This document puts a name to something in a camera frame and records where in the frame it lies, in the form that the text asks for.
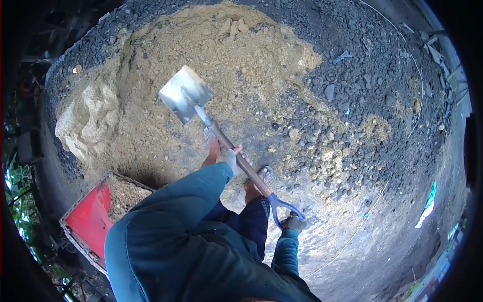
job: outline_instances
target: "work glove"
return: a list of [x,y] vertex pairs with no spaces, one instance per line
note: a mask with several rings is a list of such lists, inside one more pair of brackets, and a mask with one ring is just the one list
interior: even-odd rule
[[[245,158],[245,160],[248,161],[250,166],[253,165],[253,163],[250,161],[250,159],[246,154],[244,154],[242,151],[240,151],[240,153],[241,153],[241,156],[243,156],[243,158]],[[237,153],[232,149],[228,149],[226,151],[223,161],[227,163],[228,166],[230,166],[231,170],[233,171],[233,177],[243,172],[243,170],[237,164]]]
[[290,216],[287,219],[282,220],[281,223],[282,228],[294,230],[299,233],[307,227],[307,222],[305,220],[300,220],[298,215],[292,211],[290,211]]

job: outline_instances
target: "blue jacket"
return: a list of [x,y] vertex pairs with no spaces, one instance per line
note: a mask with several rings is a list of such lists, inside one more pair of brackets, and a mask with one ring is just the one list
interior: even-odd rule
[[232,176],[224,162],[200,169],[112,226],[104,249],[117,301],[320,301],[298,276],[297,231],[282,231],[269,267],[253,241],[202,221]]

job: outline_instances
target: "wooden shovel handle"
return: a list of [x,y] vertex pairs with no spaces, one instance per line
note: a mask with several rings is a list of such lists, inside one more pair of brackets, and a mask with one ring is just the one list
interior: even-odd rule
[[[220,143],[225,146],[226,148],[234,149],[235,146],[231,143],[231,141],[226,137],[226,135],[218,128],[216,123],[212,123],[208,127],[211,132],[218,138]],[[237,163],[240,166],[240,168],[248,175],[248,178],[253,181],[255,186],[262,192],[263,196],[268,197],[270,196],[273,191],[272,189],[267,186],[266,183],[263,182],[263,180],[258,176],[257,172],[253,170],[252,166],[243,158],[243,156],[238,153],[237,154]]]

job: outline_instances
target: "shovel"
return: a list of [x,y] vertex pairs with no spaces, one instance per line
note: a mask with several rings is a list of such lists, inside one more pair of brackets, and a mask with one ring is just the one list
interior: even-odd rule
[[[210,129],[223,146],[234,149],[235,146],[205,112],[204,106],[213,95],[214,92],[208,85],[191,68],[185,65],[158,91],[157,98],[178,116],[183,125],[195,113],[198,114],[203,124]],[[278,207],[288,208],[295,212],[300,220],[305,219],[305,216],[296,207],[278,199],[272,189],[263,182],[252,166],[239,153],[237,154],[237,164],[269,201],[273,219],[280,229],[282,229],[282,223],[277,217]]]

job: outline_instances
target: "dark pants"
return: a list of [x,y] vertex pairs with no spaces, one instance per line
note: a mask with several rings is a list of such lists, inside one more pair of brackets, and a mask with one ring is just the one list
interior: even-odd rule
[[263,260],[269,214],[270,204],[265,197],[260,196],[251,200],[240,214],[228,210],[218,200],[203,220],[223,222],[241,236],[255,242],[258,254]]

